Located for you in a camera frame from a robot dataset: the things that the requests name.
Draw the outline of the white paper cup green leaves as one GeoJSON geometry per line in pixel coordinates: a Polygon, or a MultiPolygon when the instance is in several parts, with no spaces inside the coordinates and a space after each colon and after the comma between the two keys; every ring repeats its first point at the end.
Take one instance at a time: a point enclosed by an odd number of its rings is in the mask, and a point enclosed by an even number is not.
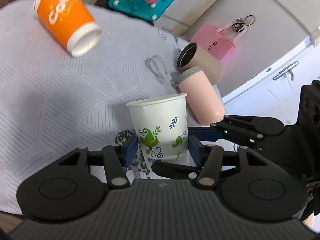
{"type": "Polygon", "coordinates": [[[156,162],[189,163],[186,96],[180,93],[126,104],[148,168],[156,162]]]}

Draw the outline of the orange coco paper cup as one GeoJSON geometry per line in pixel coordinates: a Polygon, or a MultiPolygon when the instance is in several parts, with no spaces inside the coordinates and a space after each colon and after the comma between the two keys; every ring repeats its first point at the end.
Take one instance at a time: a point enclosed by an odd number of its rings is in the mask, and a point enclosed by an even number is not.
{"type": "Polygon", "coordinates": [[[90,51],[101,28],[82,0],[35,0],[34,12],[59,44],[73,57],[90,51]]]}

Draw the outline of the pink tumbler with grey lid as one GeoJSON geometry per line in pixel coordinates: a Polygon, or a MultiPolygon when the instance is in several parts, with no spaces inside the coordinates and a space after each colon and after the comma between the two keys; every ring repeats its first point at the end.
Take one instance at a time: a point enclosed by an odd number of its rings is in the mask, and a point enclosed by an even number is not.
{"type": "Polygon", "coordinates": [[[223,103],[200,67],[182,72],[176,79],[176,87],[187,94],[186,101],[199,124],[209,126],[223,119],[223,103]]]}

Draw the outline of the white patterned tablecloth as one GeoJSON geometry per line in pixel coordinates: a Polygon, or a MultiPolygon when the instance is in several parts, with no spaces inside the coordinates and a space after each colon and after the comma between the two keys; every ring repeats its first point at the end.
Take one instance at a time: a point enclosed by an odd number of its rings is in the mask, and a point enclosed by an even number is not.
{"type": "Polygon", "coordinates": [[[93,5],[99,42],[72,57],[48,33],[33,0],[1,9],[1,210],[19,215],[18,186],[77,147],[98,151],[134,130],[127,103],[172,95],[157,80],[176,69],[187,42],[162,29],[93,5]]]}

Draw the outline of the beige metal tumbler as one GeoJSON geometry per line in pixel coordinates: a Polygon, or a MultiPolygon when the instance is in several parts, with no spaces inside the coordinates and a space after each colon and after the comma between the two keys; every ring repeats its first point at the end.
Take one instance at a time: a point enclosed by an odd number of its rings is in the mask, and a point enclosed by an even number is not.
{"type": "Polygon", "coordinates": [[[217,84],[223,76],[221,62],[196,43],[186,45],[177,58],[177,68],[180,71],[183,72],[192,67],[199,67],[204,71],[213,85],[217,84]]]}

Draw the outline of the pink paper gift bag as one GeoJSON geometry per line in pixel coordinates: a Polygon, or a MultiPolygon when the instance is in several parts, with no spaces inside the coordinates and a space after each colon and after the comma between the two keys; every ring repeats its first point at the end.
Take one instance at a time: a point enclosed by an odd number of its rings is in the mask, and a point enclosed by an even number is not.
{"type": "Polygon", "coordinates": [[[190,42],[201,46],[225,66],[236,51],[235,43],[246,31],[247,24],[242,18],[219,28],[205,23],[193,35],[190,42]]]}

